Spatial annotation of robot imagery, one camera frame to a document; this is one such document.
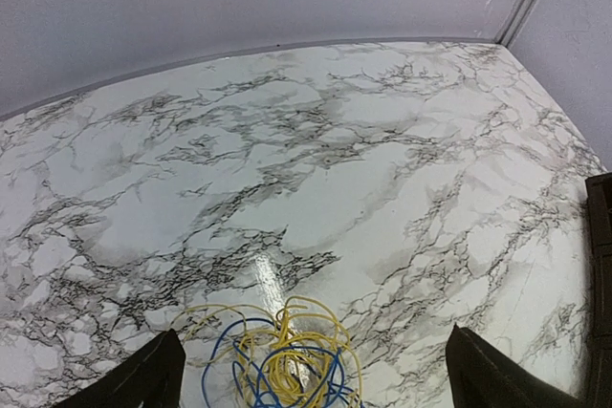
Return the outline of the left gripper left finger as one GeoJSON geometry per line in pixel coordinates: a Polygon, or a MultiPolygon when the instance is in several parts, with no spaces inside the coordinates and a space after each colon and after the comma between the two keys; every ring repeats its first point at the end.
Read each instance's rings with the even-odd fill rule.
{"type": "Polygon", "coordinates": [[[177,407],[186,352],[172,329],[159,333],[94,384],[60,401],[63,408],[177,407]]]}

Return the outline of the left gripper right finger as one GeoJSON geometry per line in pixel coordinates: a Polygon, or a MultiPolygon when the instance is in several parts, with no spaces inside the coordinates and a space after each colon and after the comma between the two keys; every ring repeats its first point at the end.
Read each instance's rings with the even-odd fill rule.
{"type": "Polygon", "coordinates": [[[454,326],[445,348],[455,407],[567,408],[584,402],[525,371],[466,327],[454,326]]]}

